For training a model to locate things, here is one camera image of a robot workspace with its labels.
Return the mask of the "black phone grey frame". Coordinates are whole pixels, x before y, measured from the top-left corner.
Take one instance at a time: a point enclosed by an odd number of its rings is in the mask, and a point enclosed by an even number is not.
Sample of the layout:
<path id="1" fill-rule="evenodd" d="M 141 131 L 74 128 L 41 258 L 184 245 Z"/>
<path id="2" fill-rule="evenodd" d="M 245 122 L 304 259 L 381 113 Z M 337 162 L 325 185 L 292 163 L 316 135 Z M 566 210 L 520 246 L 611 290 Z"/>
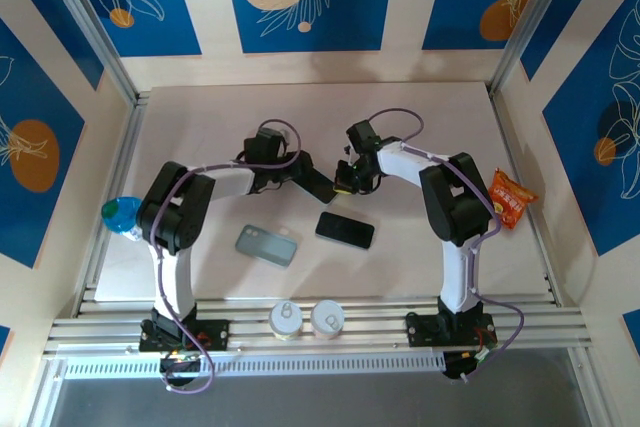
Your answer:
<path id="1" fill-rule="evenodd" d="M 334 183 L 331 179 L 313 168 L 313 185 L 298 186 L 324 205 L 328 205 L 337 195 L 333 190 L 333 184 Z"/>

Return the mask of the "black phone green frame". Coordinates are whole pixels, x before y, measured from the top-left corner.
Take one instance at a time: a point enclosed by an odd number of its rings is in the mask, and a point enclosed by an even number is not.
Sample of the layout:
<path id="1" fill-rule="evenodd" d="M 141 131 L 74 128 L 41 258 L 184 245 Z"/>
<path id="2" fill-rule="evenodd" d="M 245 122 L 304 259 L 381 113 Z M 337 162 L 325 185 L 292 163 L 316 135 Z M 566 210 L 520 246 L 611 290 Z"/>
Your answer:
<path id="1" fill-rule="evenodd" d="M 318 237 L 350 245 L 360 249 L 369 249 L 375 227 L 358 220 L 338 214 L 323 212 L 315 228 Z"/>

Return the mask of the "grey-blue translucent phone case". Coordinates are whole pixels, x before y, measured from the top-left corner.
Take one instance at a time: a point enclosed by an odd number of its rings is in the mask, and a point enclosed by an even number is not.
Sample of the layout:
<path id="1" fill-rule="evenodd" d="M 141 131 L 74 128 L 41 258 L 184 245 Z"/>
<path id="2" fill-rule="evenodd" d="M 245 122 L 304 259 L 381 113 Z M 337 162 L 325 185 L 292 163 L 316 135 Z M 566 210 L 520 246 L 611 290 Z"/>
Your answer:
<path id="1" fill-rule="evenodd" d="M 287 268 L 296 252 L 295 240 L 254 225 L 245 225 L 235 243 L 237 252 Z"/>

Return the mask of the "right white can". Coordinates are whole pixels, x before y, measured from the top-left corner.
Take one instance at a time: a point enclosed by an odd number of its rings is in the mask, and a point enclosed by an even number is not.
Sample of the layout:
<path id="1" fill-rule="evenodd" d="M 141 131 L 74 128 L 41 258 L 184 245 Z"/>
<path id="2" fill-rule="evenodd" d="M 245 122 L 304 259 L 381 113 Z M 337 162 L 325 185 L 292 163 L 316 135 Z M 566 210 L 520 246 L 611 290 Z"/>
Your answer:
<path id="1" fill-rule="evenodd" d="M 333 300 L 321 300 L 311 310 L 311 328 L 314 335 L 320 339 L 337 337 L 342 332 L 344 323 L 344 310 Z"/>

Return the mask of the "cream pull-tab can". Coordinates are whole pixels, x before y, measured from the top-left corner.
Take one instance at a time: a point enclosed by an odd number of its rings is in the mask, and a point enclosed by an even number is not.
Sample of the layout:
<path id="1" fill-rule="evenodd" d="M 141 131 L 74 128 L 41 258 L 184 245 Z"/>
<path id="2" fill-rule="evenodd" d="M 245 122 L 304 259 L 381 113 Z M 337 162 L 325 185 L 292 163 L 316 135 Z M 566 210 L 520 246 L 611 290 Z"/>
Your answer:
<path id="1" fill-rule="evenodd" d="M 296 303 L 283 300 L 271 309 L 268 322 L 277 339 L 291 340 L 303 329 L 303 314 Z"/>

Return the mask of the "orange snack bag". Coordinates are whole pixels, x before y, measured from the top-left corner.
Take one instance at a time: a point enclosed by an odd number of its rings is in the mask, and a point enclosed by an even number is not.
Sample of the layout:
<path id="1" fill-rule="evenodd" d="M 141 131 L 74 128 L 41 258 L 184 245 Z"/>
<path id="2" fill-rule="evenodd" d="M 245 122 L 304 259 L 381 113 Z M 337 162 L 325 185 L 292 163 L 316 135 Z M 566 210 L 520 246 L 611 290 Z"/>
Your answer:
<path id="1" fill-rule="evenodd" d="M 500 169 L 494 172 L 489 196 L 502 226 L 510 230 L 520 221 L 527 206 L 538 200 L 537 194 L 512 180 Z"/>

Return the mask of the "blue bottle green cap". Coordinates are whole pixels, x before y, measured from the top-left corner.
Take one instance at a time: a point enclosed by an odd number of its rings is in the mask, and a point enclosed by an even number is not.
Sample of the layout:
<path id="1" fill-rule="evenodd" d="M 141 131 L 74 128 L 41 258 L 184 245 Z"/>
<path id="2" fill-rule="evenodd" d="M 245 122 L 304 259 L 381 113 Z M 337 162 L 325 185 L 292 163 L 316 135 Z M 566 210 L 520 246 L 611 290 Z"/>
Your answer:
<path id="1" fill-rule="evenodd" d="M 142 201 L 137 197 L 117 197 L 101 208 L 101 218 L 106 228 L 131 241 L 142 240 L 142 229 L 137 224 L 137 213 Z"/>

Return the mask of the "aluminium rail base frame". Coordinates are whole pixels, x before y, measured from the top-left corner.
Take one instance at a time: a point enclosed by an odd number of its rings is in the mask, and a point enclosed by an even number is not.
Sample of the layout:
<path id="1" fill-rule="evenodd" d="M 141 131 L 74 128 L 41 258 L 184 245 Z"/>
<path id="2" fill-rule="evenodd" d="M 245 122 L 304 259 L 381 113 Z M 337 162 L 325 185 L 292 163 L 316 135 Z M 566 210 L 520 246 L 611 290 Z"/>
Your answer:
<path id="1" fill-rule="evenodd" d="M 344 298 L 342 332 L 332 340 L 318 338 L 305 323 L 292 340 L 279 340 L 268 325 L 272 299 L 201 300 L 199 317 L 226 319 L 230 323 L 228 349 L 240 354 L 342 354 L 406 351 L 405 316 L 409 312 L 432 314 L 434 298 Z M 516 338 L 513 347 L 586 348 L 592 339 L 577 307 L 558 307 L 542 296 L 527 296 L 518 304 L 524 323 L 516 313 L 489 305 L 499 340 Z M 147 302 L 85 300 L 77 317 L 54 320 L 44 354 L 125 355 L 138 350 L 140 323 L 148 316 Z"/>

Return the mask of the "aluminium side rail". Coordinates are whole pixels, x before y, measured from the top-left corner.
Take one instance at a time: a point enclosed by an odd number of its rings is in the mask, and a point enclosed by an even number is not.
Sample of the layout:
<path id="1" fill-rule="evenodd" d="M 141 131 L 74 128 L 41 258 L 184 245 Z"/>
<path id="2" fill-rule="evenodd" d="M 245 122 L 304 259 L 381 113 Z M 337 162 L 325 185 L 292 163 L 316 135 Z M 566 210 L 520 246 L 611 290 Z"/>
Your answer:
<path id="1" fill-rule="evenodd" d="M 109 177 L 107 191 L 103 202 L 119 197 L 123 192 L 126 178 L 131 165 L 131 160 L 139 137 L 143 116 L 149 103 L 151 91 L 143 91 L 130 114 L 124 135 L 121 139 L 114 167 Z M 98 216 L 94 228 L 93 237 L 85 256 L 83 269 L 74 292 L 74 304 L 72 307 L 72 317 L 78 316 L 80 306 L 84 302 L 84 296 L 89 290 L 94 290 L 100 278 L 102 265 L 108 250 L 111 232 L 104 225 L 101 216 Z"/>
<path id="2" fill-rule="evenodd" d="M 507 152 L 507 157 L 509 159 L 511 169 L 513 171 L 513 178 L 515 181 L 519 183 L 523 183 L 525 179 L 522 176 L 518 145 L 516 142 L 516 138 L 514 137 L 515 133 L 511 129 L 511 124 L 506 117 L 506 111 L 501 106 L 500 102 L 497 100 L 497 96 L 490 92 L 490 88 L 487 88 L 487 95 L 494 113 L 496 124 L 500 131 L 500 135 Z M 527 223 L 530 226 L 536 240 L 539 257 L 541 258 L 544 266 L 543 277 L 548 286 L 548 291 L 553 297 L 553 303 L 556 306 L 561 306 L 563 304 L 562 295 L 557 292 L 557 285 L 556 285 L 556 280 L 554 277 L 551 261 L 550 261 L 546 246 L 544 245 L 544 241 L 543 241 L 540 229 L 536 224 L 536 220 L 532 214 L 530 207 L 527 207 L 525 209 L 525 218 L 527 219 Z"/>

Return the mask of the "aluminium corner post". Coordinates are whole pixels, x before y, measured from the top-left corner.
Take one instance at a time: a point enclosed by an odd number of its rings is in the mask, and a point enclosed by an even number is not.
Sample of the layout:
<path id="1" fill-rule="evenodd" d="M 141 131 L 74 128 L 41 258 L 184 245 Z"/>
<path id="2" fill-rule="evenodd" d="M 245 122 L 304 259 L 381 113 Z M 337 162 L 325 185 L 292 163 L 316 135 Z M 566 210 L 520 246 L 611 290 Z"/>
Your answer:
<path id="1" fill-rule="evenodd" d="M 92 49 L 128 104 L 135 107 L 139 98 L 120 56 L 89 0 L 62 0 Z"/>
<path id="2" fill-rule="evenodd" d="M 511 37 L 501 54 L 496 69 L 487 84 L 488 95 L 493 99 L 505 85 L 513 68 L 529 44 L 538 28 L 542 17 L 548 10 L 552 0 L 528 0 Z"/>

